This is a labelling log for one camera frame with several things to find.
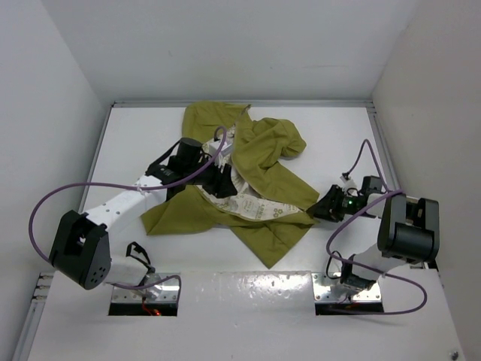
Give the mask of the olive green hooded jacket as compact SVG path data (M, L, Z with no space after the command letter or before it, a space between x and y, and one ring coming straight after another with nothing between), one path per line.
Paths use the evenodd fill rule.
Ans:
M224 126L233 151L225 164L233 170L237 195L218 199L200 186L187 186L141 217L148 236L206 232L227 226L267 268L278 263L315 220L307 209L319 193L280 163L306 148L294 123L264 117L252 120L247 107L225 102L195 102L183 115L182 135L213 143Z

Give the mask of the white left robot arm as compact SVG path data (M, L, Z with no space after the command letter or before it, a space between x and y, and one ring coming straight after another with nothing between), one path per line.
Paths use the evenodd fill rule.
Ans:
M181 138L133 185L118 185L121 192L117 196L82 213L65 213L50 249L49 263L85 290L103 282L127 290L148 288L147 276L155 271L150 261L130 254L113 257L110 239L188 185L199 185L218 199L236 195L231 166L222 164L222 152L229 149L231 142L226 137L215 138L208 147L195 139Z

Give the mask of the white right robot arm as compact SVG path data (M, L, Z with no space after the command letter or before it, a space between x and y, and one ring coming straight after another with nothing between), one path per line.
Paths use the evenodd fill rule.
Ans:
M356 291L369 290L381 275L403 264L435 260L440 248L439 202L412 199L404 193L386 198L383 182L365 176L356 189L348 177L344 186L333 185L307 213L338 223L359 211L366 218L380 219L376 244L342 262L339 283Z

